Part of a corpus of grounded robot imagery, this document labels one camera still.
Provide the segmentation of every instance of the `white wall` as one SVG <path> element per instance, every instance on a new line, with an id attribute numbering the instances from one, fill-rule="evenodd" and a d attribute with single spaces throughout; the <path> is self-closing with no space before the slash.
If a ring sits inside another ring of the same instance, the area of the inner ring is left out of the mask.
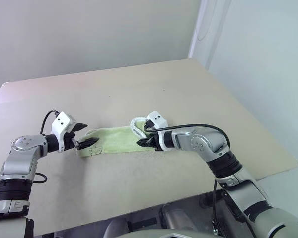
<path id="1" fill-rule="evenodd" d="M 298 159 L 298 0 L 214 2 L 206 4 L 215 11 L 198 25 L 199 38 L 207 35 L 193 44 L 193 57 Z M 261 184 L 273 205 L 298 216 L 298 168 Z"/>
<path id="2" fill-rule="evenodd" d="M 7 81 L 187 57 L 199 0 L 0 0 Z"/>

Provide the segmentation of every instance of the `light green cloth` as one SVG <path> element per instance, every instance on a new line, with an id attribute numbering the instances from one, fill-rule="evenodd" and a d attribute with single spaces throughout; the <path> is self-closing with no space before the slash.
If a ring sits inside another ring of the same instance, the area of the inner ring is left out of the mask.
<path id="1" fill-rule="evenodd" d="M 142 130 L 144 123 L 138 122 L 136 123 L 136 126 Z M 98 137 L 99 140 L 90 147 L 78 150 L 77 153 L 81 157 L 99 154 L 153 150 L 151 147 L 146 148 L 137 145 L 136 142 L 139 138 L 133 134 L 129 126 L 91 130 L 79 139 L 79 141 L 84 141 L 91 137 Z"/>

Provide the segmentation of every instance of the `beige table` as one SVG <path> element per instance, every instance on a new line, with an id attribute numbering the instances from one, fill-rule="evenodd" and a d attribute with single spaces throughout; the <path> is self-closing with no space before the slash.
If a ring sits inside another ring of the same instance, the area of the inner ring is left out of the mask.
<path id="1" fill-rule="evenodd" d="M 90 129 L 128 125 L 133 117 L 158 110 L 169 125 L 209 123 L 225 130 L 233 152 L 258 179 L 297 166 L 193 59 L 5 84 L 0 89 L 0 168 L 11 141 L 38 134 L 49 109 L 63 110 Z M 36 235 L 208 192 L 214 182 L 197 154 L 180 151 L 84 159 L 75 150 L 55 152 L 39 160 L 37 171 L 49 180 L 32 187 L 29 217 Z"/>

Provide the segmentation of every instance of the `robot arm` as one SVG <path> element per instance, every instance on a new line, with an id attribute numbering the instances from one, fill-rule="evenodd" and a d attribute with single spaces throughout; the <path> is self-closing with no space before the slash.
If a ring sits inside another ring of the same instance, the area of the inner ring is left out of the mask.
<path id="1" fill-rule="evenodd" d="M 50 135 L 22 136 L 11 144 L 11 152 L 0 172 L 0 238 L 33 237 L 33 220 L 25 216 L 30 207 L 29 196 L 38 159 L 48 152 L 61 153 L 74 147 L 79 150 L 98 141 L 91 138 L 78 143 L 74 132 L 87 125 L 76 123 L 64 112 L 57 112 L 56 116 Z"/>
<path id="2" fill-rule="evenodd" d="M 139 140 L 138 145 L 152 146 L 157 151 L 163 151 L 163 147 L 195 151 L 224 189 L 224 199 L 235 218 L 247 222 L 257 238 L 298 237 L 298 218 L 269 205 L 255 178 L 231 152 L 222 130 L 189 125 L 146 130 L 146 127 L 156 128 L 156 121 L 164 120 L 156 111 L 151 114 L 155 114 L 155 119 L 147 121 L 145 131 L 152 133 L 147 139 Z M 163 138 L 157 134 L 161 130 Z"/>

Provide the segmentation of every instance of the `white rope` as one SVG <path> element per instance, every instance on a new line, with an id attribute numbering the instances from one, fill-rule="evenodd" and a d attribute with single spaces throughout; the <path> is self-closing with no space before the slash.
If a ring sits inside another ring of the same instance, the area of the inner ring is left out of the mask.
<path id="1" fill-rule="evenodd" d="M 144 117 L 136 117 L 134 119 L 131 120 L 130 122 L 130 129 L 131 131 L 139 138 L 147 138 L 146 135 L 139 129 L 136 127 L 136 123 L 137 122 L 145 122 L 146 118 Z"/>

